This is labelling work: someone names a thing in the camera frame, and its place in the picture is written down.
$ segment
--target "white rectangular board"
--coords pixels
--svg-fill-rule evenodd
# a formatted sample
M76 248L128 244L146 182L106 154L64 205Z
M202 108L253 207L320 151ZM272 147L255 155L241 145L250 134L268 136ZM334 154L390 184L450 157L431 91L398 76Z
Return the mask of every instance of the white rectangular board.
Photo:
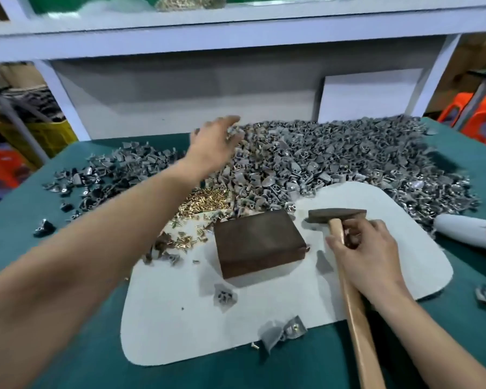
M136 365L154 366L219 352L259 340L272 322L299 315L307 328L344 320L334 256L324 243L327 226L307 224L310 209L367 209L368 219L382 219L398 243L403 277L412 296L433 294L451 280L453 270L441 248L381 189L347 182L320 189L296 203L295 225L311 246L302 261L227 281L221 277L214 235L197 243L172 267L168 261L139 261L131 275L121 322L121 344ZM179 231L196 234L201 220ZM214 286L231 288L238 301L220 307Z
M326 76L318 122L405 113L422 71L412 68Z

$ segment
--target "yellow plastic crate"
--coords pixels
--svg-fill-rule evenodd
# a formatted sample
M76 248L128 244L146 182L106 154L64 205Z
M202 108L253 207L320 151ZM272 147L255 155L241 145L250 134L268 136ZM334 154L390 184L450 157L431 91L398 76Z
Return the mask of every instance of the yellow plastic crate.
M69 144L78 140L66 120L60 123L28 123L26 126L50 158L56 156ZM37 167L43 165L14 125L0 122L0 134L29 162Z

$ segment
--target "brown block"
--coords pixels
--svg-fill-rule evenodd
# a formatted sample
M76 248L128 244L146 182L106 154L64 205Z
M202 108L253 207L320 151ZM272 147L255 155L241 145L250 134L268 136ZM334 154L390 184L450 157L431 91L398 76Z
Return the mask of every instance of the brown block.
M284 210L214 225L224 279L304 259L306 243Z

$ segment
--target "white shelf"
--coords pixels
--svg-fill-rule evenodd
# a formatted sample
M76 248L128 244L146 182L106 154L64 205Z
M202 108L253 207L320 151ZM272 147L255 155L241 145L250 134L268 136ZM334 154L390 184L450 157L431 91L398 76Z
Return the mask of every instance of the white shelf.
M486 32L486 0L333 0L0 22L0 62Z

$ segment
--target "person's left arm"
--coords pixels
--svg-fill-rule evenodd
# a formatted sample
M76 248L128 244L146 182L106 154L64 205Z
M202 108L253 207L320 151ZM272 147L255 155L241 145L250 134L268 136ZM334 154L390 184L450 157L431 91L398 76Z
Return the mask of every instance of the person's left arm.
M146 253L178 206L234 153L229 116L168 169L86 213L0 272L0 389L25 387Z

